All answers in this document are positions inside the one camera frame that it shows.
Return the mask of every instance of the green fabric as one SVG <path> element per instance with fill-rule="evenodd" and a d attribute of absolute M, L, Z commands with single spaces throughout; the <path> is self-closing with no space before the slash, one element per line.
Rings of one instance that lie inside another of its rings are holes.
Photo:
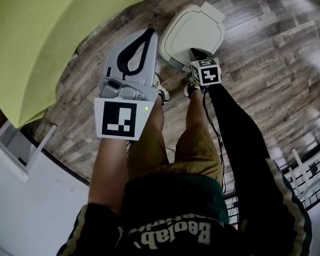
<path fill-rule="evenodd" d="M 131 180 L 126 185 L 122 208 L 126 228 L 188 213 L 229 224 L 228 210 L 217 181 L 193 174 L 153 174 Z"/>
<path fill-rule="evenodd" d="M 15 127 L 44 115 L 77 45 L 142 0 L 0 0 L 0 109 Z"/>

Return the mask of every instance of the person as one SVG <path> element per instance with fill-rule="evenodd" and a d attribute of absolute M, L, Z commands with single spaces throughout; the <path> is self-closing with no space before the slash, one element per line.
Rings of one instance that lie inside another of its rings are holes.
<path fill-rule="evenodd" d="M 270 159 L 260 130 L 218 84 L 209 90 L 238 196 L 238 230 L 229 225 L 223 169 L 208 130 L 199 85 L 185 88 L 186 130 L 170 164 L 158 86 L 139 141 L 102 139 L 83 206 L 57 255 L 165 251 L 210 255 L 308 255 L 311 222 Z"/>

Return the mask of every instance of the khaki shorts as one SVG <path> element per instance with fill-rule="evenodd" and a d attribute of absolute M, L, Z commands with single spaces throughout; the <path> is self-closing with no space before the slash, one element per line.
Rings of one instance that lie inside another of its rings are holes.
<path fill-rule="evenodd" d="M 222 186 L 223 169 L 208 131 L 195 126 L 184 131 L 170 164 L 161 132 L 145 126 L 139 141 L 131 146 L 127 158 L 129 180 L 153 173 L 199 174 L 216 179 Z"/>

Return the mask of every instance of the white sneaker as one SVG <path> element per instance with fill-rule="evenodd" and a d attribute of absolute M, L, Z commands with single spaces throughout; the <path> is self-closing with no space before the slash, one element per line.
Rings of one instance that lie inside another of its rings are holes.
<path fill-rule="evenodd" d="M 158 75 L 154 75 L 154 81 L 152 87 L 158 89 L 159 95 L 161 97 L 162 105 L 170 100 L 169 92 L 160 84 Z"/>
<path fill-rule="evenodd" d="M 198 89 L 199 91 L 201 90 L 201 87 L 199 86 L 199 83 L 196 82 L 192 77 L 190 78 L 190 80 L 188 81 L 188 83 L 186 84 L 185 88 L 183 89 L 183 93 L 185 94 L 185 96 L 187 96 L 188 98 L 191 98 L 191 94 L 193 92 L 193 90 Z"/>

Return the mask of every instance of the laminate floor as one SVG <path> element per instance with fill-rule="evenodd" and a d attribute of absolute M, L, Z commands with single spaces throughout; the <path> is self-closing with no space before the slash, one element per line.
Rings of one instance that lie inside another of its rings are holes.
<path fill-rule="evenodd" d="M 226 15 L 226 35 L 216 52 L 222 84 L 260 128 L 272 159 L 285 168 L 320 142 L 320 6 L 318 0 L 146 0 L 97 28 L 78 47 L 57 87 L 58 101 L 31 126 L 41 140 L 58 125 L 46 145 L 69 168 L 90 179 L 99 140 L 95 137 L 93 99 L 109 50 L 130 33 L 148 26 L 161 35 L 172 17 L 188 4 L 212 4 Z M 188 74 L 157 58 L 156 73 L 171 93 L 164 106 L 166 146 L 185 129 L 189 100 L 183 94 Z M 210 117 L 217 124 L 210 98 Z M 217 145 L 217 138 L 210 129 Z M 247 138 L 235 138 L 239 147 Z M 227 155 L 227 192 L 234 189 Z M 170 160 L 173 152 L 168 151 Z M 244 157 L 251 166 L 251 156 Z"/>

